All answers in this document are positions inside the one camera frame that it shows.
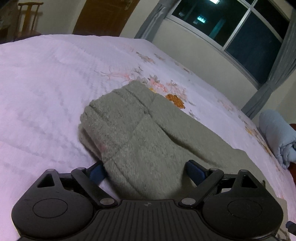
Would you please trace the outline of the grey fleece pants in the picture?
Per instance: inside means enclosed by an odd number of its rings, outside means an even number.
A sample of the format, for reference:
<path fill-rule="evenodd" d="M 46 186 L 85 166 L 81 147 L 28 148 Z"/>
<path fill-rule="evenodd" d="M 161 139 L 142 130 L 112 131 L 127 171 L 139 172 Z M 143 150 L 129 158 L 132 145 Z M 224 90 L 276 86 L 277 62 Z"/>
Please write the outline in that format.
<path fill-rule="evenodd" d="M 122 198 L 182 198 L 193 189 L 184 173 L 189 160 L 265 180 L 244 151 L 138 81 L 90 102 L 80 121 L 80 142 L 103 162 Z"/>

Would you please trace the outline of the rolled light blue blanket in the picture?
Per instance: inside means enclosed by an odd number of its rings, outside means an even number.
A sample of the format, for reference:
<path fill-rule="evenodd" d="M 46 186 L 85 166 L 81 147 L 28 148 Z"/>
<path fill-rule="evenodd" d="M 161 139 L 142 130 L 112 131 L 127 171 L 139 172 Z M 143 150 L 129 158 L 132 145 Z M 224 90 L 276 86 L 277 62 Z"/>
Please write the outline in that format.
<path fill-rule="evenodd" d="M 268 109 L 259 116 L 259 130 L 280 166 L 287 169 L 295 162 L 295 130 L 275 110 Z"/>

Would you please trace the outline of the red pillow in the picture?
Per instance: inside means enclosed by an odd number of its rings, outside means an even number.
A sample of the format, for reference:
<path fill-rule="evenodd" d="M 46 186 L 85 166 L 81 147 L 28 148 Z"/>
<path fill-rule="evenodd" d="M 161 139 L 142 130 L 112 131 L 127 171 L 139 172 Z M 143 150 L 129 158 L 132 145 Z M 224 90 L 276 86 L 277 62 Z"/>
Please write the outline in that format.
<path fill-rule="evenodd" d="M 290 127 L 294 132 L 296 131 L 296 124 L 295 123 L 291 123 Z"/>

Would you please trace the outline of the pink floral bed sheet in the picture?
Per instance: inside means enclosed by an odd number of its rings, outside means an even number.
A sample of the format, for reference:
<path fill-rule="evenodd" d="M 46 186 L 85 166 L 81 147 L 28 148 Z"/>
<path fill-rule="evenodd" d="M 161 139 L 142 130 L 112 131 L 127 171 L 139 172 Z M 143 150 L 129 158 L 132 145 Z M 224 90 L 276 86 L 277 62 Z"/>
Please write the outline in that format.
<path fill-rule="evenodd" d="M 185 113 L 240 149 L 262 171 L 295 221 L 295 184 L 255 124 L 222 93 L 146 40 L 43 35 L 1 45 L 1 240 L 19 238 L 11 210 L 46 170 L 89 167 L 78 140 L 94 99 L 140 80 L 176 95 Z"/>

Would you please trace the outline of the grey curtain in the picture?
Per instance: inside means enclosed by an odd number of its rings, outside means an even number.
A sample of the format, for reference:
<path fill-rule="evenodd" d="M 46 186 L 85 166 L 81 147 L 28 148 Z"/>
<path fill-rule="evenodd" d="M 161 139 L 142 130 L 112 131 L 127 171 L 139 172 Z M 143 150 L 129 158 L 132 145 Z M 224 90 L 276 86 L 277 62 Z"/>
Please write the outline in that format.
<path fill-rule="evenodd" d="M 253 119 L 277 90 L 295 71 L 295 12 L 292 13 L 287 33 L 284 37 L 267 82 L 260 87 L 241 111 Z"/>
<path fill-rule="evenodd" d="M 169 11 L 177 4 L 177 0 L 161 0 L 157 3 L 144 23 L 141 25 L 135 39 L 145 39 L 152 42 L 163 20 Z"/>

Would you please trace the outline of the grey curtain left side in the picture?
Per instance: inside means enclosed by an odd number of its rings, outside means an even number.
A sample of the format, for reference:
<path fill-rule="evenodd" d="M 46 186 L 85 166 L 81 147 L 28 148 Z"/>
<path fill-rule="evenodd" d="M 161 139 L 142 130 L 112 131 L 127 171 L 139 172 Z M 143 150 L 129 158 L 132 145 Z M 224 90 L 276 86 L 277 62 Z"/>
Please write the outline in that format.
<path fill-rule="evenodd" d="M 163 20 L 169 11 L 177 4 L 177 0 L 161 0 L 157 3 L 144 23 L 141 25 L 135 39 L 145 39 L 152 42 Z"/>

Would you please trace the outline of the brown wooden door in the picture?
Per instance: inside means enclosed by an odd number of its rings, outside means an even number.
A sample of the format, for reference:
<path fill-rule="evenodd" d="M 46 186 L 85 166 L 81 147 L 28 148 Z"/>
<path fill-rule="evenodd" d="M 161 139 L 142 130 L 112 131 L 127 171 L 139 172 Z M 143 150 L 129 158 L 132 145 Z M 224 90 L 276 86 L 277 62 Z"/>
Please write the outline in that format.
<path fill-rule="evenodd" d="M 73 34 L 118 37 L 138 3 L 139 0 L 87 0 Z"/>

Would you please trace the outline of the wooden chair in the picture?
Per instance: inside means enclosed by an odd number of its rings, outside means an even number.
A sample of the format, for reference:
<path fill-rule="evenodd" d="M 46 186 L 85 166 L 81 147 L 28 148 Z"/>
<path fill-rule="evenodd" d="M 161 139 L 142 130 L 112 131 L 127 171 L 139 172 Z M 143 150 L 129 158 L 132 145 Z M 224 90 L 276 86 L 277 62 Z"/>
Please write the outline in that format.
<path fill-rule="evenodd" d="M 1 43 L 40 36 L 35 30 L 39 8 L 43 2 L 1 1 Z"/>

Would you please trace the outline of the dark window with frame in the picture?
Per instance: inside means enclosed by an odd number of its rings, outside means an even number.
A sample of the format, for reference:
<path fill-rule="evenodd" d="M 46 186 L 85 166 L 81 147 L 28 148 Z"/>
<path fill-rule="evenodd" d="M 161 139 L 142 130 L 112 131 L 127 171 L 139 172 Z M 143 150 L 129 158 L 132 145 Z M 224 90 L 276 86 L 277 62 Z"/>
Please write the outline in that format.
<path fill-rule="evenodd" d="M 275 1 L 178 1 L 167 18 L 207 41 L 260 88 L 287 33 Z"/>

